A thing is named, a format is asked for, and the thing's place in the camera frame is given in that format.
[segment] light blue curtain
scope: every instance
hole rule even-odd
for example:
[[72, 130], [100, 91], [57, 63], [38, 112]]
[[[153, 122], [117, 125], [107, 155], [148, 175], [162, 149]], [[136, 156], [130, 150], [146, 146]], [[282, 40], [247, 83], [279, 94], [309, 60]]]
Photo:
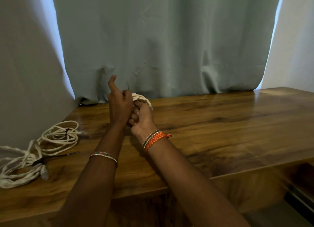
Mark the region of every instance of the light blue curtain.
[[54, 0], [77, 99], [105, 102], [112, 74], [147, 98], [253, 90], [278, 0]]

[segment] white rope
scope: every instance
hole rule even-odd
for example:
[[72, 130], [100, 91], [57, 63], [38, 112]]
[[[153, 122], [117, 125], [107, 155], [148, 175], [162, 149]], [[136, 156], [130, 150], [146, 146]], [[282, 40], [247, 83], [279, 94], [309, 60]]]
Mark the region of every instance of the white rope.
[[142, 101], [142, 102], [148, 104], [150, 109], [153, 110], [153, 107], [150, 104], [150, 101], [147, 98], [145, 98], [143, 95], [138, 95], [136, 93], [132, 93], [132, 98], [133, 98], [133, 101], [139, 100], [139, 101]]
[[[59, 125], [63, 123], [75, 123], [75, 128], [62, 128]], [[42, 179], [48, 179], [48, 171], [45, 165], [39, 163], [34, 167], [31, 167], [29, 171], [21, 174], [11, 174], [13, 171], [32, 166], [33, 162], [41, 159], [43, 156], [54, 156], [63, 151], [69, 150], [74, 147], [78, 142], [78, 134], [86, 134], [86, 132], [77, 131], [79, 127], [76, 121], [64, 121], [52, 126], [37, 140], [31, 140], [27, 151], [9, 146], [0, 146], [0, 149], [10, 150], [17, 153], [21, 153], [23, 156], [18, 158], [1, 158], [2, 161], [8, 161], [8, 163], [0, 166], [2, 172], [0, 174], [0, 187], [13, 188], [19, 185], [25, 185], [30, 181], [36, 179], [41, 175]], [[53, 149], [41, 149], [40, 144], [42, 141], [59, 144], [60, 146]], [[37, 150], [38, 156], [33, 154], [34, 148]]]

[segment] bangle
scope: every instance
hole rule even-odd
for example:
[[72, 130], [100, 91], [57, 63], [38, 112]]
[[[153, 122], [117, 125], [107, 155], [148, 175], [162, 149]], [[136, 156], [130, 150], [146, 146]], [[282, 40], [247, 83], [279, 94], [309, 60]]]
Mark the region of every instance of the bangle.
[[154, 132], [152, 132], [145, 140], [145, 142], [143, 143], [143, 150], [144, 152], [147, 152], [147, 150], [149, 149], [149, 147], [151, 145], [153, 145], [156, 141], [158, 141], [159, 139], [163, 138], [163, 137], [171, 137], [171, 134], [167, 134], [165, 135], [162, 131], [160, 130], [156, 130]]
[[109, 153], [96, 151], [93, 154], [91, 154], [89, 158], [91, 158], [92, 156], [103, 156], [105, 158], [110, 158], [111, 160], [114, 160], [116, 162], [116, 167], [118, 167], [118, 161], [114, 157], [112, 157]]

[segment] forearm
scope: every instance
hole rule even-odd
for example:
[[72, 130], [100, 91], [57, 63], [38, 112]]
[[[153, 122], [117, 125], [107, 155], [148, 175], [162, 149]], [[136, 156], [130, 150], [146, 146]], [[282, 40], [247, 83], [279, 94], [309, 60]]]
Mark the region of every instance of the forearm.
[[148, 154], [195, 227], [249, 226], [212, 181], [203, 176], [167, 138], [155, 142]]
[[[123, 127], [110, 126], [95, 151], [102, 151], [118, 158], [123, 137]], [[54, 226], [105, 225], [114, 185], [116, 163], [105, 157], [89, 159], [66, 203], [54, 220]]]

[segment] wooden tabletop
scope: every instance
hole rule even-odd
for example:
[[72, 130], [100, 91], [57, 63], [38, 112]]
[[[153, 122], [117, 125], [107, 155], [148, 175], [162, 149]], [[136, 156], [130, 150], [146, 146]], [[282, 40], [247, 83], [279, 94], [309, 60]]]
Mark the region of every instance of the wooden tabletop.
[[[314, 94], [274, 88], [151, 100], [157, 127], [207, 177], [215, 178], [314, 157]], [[69, 152], [50, 160], [49, 179], [0, 189], [0, 222], [57, 211], [109, 124], [107, 104], [76, 108], [66, 120], [86, 131]], [[114, 198], [166, 189], [126, 128]]]

